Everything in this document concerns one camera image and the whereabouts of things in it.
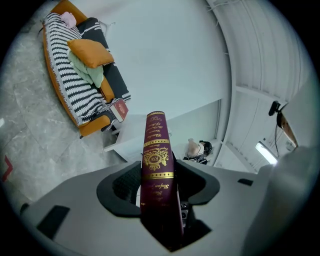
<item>gold emblem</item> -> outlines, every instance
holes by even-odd
[[[154,148],[151,149],[148,153],[143,154],[143,163],[146,166],[149,166],[150,170],[160,169],[160,164],[167,166],[167,161],[169,160],[168,148]]]
[[[150,122],[153,122],[153,121],[162,121],[162,119],[157,116],[154,116],[150,118]]]

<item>black slot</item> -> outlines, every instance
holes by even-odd
[[[36,228],[47,238],[53,239],[69,211],[68,207],[55,205]]]
[[[238,182],[241,183],[241,184],[250,186],[250,187],[251,187],[252,183],[254,183],[253,180],[249,180],[249,179],[246,179],[246,178],[241,178],[241,179],[238,180]]]

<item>light green cloth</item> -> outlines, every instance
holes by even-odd
[[[90,85],[94,84],[100,88],[104,79],[104,69],[101,66],[91,68],[87,67],[72,51],[69,50],[68,59],[71,62],[75,72]]]

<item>black panel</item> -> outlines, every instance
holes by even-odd
[[[184,228],[182,247],[192,244],[211,231],[211,228],[201,220],[196,219],[194,210],[191,206],[188,211],[186,227]]]
[[[187,200],[191,205],[205,205],[220,190],[219,181],[197,168],[178,160],[176,161],[176,177],[181,190],[183,200]]]
[[[247,186],[251,186],[253,182],[253,180],[249,180],[249,179],[246,179],[246,178],[241,178],[238,180],[239,183],[241,184],[244,184],[244,185],[247,185]]]
[[[141,162],[104,178],[96,188],[98,200],[109,212],[118,217],[140,217],[136,206],[137,192],[141,182]]]
[[[69,210],[68,207],[55,205],[36,228],[49,239],[53,239]]]

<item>light fixture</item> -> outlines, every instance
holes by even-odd
[[[255,145],[255,149],[258,150],[270,164],[274,165],[278,162],[275,155],[261,141]]]
[[[5,120],[3,118],[0,118],[0,127],[5,124]]]

